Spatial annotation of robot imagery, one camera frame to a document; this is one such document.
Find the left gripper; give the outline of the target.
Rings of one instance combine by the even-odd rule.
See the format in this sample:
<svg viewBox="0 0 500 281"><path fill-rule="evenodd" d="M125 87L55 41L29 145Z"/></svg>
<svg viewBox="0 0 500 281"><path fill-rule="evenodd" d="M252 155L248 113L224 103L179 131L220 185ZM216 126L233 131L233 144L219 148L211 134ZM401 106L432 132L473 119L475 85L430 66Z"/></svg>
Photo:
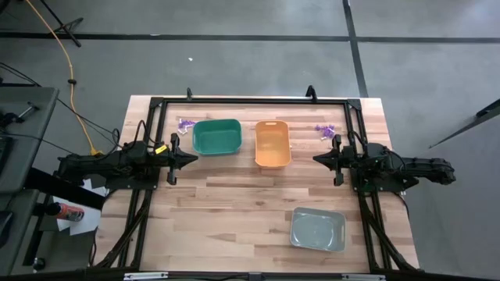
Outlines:
<svg viewBox="0 0 500 281"><path fill-rule="evenodd" d="M176 171L179 168L198 160L197 155L192 155L179 149L180 139L176 133L171 134L169 148L163 149L160 153L153 152L153 165L156 167L168 167L167 183L177 184Z"/></svg>

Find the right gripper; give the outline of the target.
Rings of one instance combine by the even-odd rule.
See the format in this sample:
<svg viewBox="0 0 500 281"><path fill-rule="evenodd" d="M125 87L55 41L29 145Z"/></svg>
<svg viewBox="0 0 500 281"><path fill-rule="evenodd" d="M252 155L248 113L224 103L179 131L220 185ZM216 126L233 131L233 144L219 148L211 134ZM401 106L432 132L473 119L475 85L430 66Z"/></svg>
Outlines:
<svg viewBox="0 0 500 281"><path fill-rule="evenodd" d="M341 148L341 135L334 136L332 145L333 150L321 155L315 155L313 160L326 166L328 169L334 168L334 185L340 186L344 183L344 174L341 170L351 168L355 163L357 154L351 145Z"/></svg>

